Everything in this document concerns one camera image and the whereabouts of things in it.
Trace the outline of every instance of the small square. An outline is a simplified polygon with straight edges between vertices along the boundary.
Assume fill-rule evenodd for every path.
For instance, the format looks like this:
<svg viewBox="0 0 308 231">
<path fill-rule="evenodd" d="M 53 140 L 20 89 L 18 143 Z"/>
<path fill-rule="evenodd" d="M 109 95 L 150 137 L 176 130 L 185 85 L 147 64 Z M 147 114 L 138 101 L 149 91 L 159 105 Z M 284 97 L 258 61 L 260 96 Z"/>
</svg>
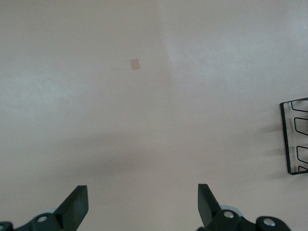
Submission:
<svg viewBox="0 0 308 231">
<path fill-rule="evenodd" d="M 130 61 L 131 69 L 137 70 L 140 69 L 139 60 L 138 59 L 132 59 Z"/>
</svg>

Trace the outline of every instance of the silver bolt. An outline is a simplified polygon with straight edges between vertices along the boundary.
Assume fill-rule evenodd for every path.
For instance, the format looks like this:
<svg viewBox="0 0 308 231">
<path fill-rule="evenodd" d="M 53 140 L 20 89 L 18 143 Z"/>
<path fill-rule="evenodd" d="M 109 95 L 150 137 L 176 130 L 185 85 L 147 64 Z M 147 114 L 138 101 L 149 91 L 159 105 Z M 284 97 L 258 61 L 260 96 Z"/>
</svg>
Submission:
<svg viewBox="0 0 308 231">
<path fill-rule="evenodd" d="M 233 218 L 233 217 L 234 217 L 233 213 L 230 212 L 230 211 L 224 212 L 223 215 L 224 215 L 226 218 Z"/>
<path fill-rule="evenodd" d="M 43 221 L 46 221 L 46 220 L 47 220 L 47 217 L 46 216 L 42 216 L 37 221 L 38 222 L 43 222 Z"/>
<path fill-rule="evenodd" d="M 275 222 L 272 219 L 269 219 L 269 218 L 264 219 L 263 222 L 264 222 L 264 224 L 266 224 L 268 226 L 272 226 L 272 227 L 274 227 L 276 225 Z"/>
</svg>

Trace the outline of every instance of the screw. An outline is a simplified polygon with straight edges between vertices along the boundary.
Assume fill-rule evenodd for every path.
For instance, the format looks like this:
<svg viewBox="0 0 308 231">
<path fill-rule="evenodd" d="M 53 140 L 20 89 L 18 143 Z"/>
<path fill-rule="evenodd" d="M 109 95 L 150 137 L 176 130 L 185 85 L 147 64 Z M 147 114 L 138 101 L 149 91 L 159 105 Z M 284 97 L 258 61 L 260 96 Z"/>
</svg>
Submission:
<svg viewBox="0 0 308 231">
<path fill-rule="evenodd" d="M 275 222 L 272 219 L 269 219 L 269 218 L 264 219 L 263 222 L 264 222 L 264 224 L 266 224 L 268 226 L 272 226 L 272 227 L 276 225 Z"/>
<path fill-rule="evenodd" d="M 233 218 L 233 217 L 234 217 L 233 213 L 230 212 L 230 211 L 224 212 L 223 215 L 224 215 L 226 218 Z"/>
<path fill-rule="evenodd" d="M 37 221 L 38 222 L 43 222 L 43 221 L 46 221 L 46 220 L 47 220 L 47 216 L 42 216 Z"/>
</svg>

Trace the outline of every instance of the round metal screw head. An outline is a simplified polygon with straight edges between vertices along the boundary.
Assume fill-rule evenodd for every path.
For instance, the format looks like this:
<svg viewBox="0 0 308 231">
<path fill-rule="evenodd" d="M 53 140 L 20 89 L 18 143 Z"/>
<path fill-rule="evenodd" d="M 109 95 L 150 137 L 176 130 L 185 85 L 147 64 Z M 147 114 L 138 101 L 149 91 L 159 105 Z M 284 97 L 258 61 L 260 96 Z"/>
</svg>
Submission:
<svg viewBox="0 0 308 231">
<path fill-rule="evenodd" d="M 276 225 L 275 222 L 272 219 L 269 219 L 269 218 L 264 219 L 263 222 L 264 222 L 264 224 L 266 224 L 268 226 L 272 226 L 272 227 Z"/>
<path fill-rule="evenodd" d="M 226 217 L 226 218 L 233 218 L 234 217 L 234 214 L 230 211 L 226 211 L 223 213 L 223 215 Z"/>
<path fill-rule="evenodd" d="M 47 220 L 47 217 L 46 216 L 42 216 L 37 221 L 38 222 L 43 222 L 43 221 L 46 221 L 46 220 Z"/>
</svg>

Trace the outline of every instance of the black metal rack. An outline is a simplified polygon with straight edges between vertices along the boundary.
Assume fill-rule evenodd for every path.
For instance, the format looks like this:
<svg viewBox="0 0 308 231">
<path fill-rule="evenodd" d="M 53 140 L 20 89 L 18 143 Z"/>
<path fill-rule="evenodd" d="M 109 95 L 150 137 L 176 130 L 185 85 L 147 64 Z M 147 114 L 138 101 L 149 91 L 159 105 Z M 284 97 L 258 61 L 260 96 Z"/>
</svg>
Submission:
<svg viewBox="0 0 308 231">
<path fill-rule="evenodd" d="M 308 98 L 286 101 L 280 104 L 287 168 L 291 175 L 308 173 L 308 162 L 300 157 L 300 150 L 308 150 L 308 133 L 298 128 L 300 121 L 308 121 L 308 111 L 295 108 L 295 106 L 303 107 L 303 102 L 308 102 Z"/>
</svg>

